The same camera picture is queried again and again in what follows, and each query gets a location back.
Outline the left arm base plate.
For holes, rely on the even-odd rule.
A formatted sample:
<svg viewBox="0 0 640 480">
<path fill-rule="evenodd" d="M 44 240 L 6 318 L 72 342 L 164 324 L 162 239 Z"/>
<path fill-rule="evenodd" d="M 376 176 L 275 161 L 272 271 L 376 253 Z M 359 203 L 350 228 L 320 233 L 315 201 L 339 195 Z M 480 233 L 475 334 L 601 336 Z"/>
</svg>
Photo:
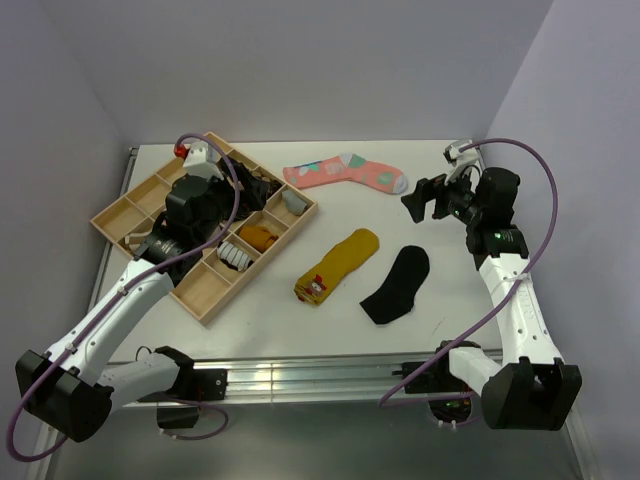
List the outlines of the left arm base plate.
<svg viewBox="0 0 640 480">
<path fill-rule="evenodd" d="M 168 398 L 189 401 L 223 400 L 227 387 L 227 370 L 222 368 L 194 369 L 190 377 L 180 386 L 168 392 L 155 392 L 141 399 L 141 402 L 166 401 Z"/>
</svg>

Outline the mustard yellow sock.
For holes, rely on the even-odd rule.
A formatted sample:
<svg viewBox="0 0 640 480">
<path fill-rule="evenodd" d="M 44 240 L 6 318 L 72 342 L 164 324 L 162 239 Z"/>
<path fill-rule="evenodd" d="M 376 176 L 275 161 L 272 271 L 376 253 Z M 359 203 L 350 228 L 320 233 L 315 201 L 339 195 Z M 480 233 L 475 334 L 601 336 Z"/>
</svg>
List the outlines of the mustard yellow sock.
<svg viewBox="0 0 640 480">
<path fill-rule="evenodd" d="M 365 228 L 356 229 L 297 280 L 293 289 L 296 297 L 313 306 L 321 305 L 347 275 L 378 249 L 376 234 Z"/>
</svg>

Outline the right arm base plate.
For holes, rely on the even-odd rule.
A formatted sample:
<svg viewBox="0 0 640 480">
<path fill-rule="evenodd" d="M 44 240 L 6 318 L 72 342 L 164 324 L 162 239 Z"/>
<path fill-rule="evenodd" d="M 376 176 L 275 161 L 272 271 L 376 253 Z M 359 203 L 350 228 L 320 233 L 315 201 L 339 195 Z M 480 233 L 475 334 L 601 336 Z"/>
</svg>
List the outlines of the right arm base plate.
<svg viewBox="0 0 640 480">
<path fill-rule="evenodd" d="M 449 361 L 440 359 L 404 387 L 405 394 L 466 393 L 471 388 L 449 371 Z"/>
</svg>

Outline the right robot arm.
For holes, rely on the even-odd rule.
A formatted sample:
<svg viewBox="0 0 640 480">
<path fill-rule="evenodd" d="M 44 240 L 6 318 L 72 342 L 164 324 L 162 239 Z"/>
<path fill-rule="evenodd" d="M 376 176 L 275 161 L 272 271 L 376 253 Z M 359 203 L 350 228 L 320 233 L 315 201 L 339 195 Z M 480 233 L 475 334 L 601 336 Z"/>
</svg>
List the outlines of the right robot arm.
<svg viewBox="0 0 640 480">
<path fill-rule="evenodd" d="M 436 219 L 453 216 L 466 227 L 466 245 L 490 294 L 498 323 L 502 360 L 472 342 L 444 342 L 433 365 L 435 383 L 452 390 L 464 383 L 480 397 L 492 429 L 556 431 L 582 386 L 578 366 L 564 362 L 543 319 L 527 267 L 529 250 L 512 222 L 520 178 L 504 168 L 469 175 L 421 179 L 402 198 L 412 220 L 421 222 L 433 202 Z"/>
</svg>

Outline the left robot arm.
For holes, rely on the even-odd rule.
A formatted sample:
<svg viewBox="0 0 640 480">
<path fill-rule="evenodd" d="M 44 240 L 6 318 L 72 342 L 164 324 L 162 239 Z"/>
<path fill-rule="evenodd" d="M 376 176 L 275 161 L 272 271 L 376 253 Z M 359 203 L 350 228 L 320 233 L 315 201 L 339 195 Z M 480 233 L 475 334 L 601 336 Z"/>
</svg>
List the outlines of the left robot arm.
<svg viewBox="0 0 640 480">
<path fill-rule="evenodd" d="M 43 354 L 26 351 L 15 370 L 20 407 L 75 442 L 109 415 L 149 395 L 184 399 L 195 388 L 193 360 L 158 347 L 141 360 L 108 368 L 134 326 L 218 246 L 226 225 L 264 208 L 271 183 L 231 161 L 210 178 L 185 173 L 165 199 L 151 232 L 108 295 Z"/>
</svg>

